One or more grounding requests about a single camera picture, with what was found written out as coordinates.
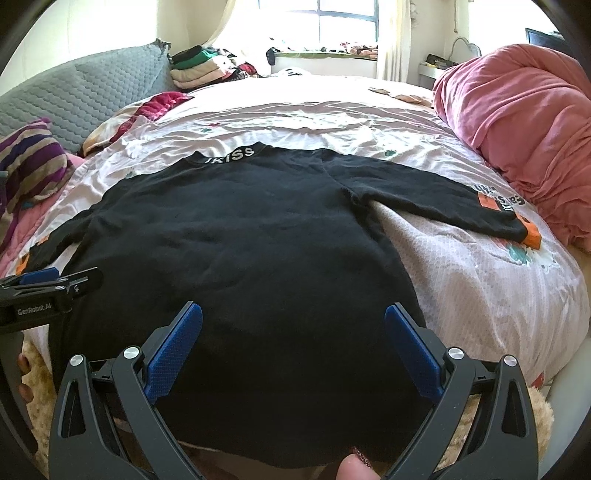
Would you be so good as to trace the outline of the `left hand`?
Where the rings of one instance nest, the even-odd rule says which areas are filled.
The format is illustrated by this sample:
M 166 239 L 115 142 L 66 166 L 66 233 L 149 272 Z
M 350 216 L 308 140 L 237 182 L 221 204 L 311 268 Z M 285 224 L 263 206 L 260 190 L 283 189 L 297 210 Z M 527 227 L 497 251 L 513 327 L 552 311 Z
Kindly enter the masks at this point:
M 28 375 L 31 372 L 31 366 L 28 358 L 20 353 L 17 357 L 17 365 L 22 377 Z M 21 382 L 18 386 L 18 392 L 25 404 L 29 404 L 34 399 L 34 394 L 31 388 L 25 383 Z

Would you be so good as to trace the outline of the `right hand thumb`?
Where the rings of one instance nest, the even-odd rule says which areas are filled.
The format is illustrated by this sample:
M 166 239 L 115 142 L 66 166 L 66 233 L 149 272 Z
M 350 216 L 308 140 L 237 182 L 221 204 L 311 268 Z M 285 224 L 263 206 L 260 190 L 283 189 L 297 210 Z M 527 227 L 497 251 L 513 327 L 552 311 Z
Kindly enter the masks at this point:
M 349 455 L 339 463 L 337 480 L 380 480 L 381 476 L 359 448 L 352 447 Z

